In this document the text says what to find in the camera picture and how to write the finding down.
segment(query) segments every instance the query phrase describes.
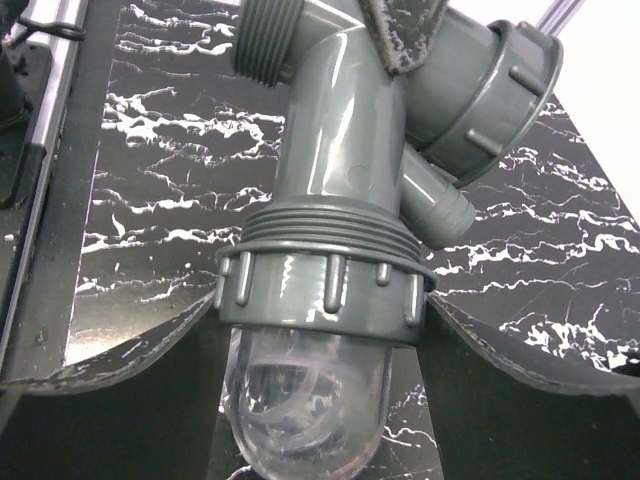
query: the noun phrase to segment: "black marble surface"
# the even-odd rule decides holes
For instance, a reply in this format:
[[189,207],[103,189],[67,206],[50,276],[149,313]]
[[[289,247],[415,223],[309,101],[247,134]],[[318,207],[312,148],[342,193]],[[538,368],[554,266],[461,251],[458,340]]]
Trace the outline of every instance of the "black marble surface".
[[[96,315],[161,323],[202,297],[216,280],[216,249],[270,200],[287,91],[232,75],[236,14],[213,0],[133,0],[121,12],[78,335]],[[466,238],[425,251],[437,294],[554,355],[623,364],[640,339],[640,230],[560,103],[468,195],[478,218]],[[415,353],[394,362],[384,440],[360,478],[442,478]],[[211,478],[255,478],[223,415]]]

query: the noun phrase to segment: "gray plastic pipe fitting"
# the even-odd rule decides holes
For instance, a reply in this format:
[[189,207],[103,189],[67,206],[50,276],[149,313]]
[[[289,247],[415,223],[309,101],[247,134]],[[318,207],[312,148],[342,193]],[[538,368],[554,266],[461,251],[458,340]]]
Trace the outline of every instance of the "gray plastic pipe fitting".
[[355,0],[244,0],[234,68],[290,84],[290,107],[274,203],[218,252],[220,321],[415,345],[435,288],[418,240],[469,228],[458,188],[526,133],[561,57],[528,24],[449,8],[426,64],[392,77]]

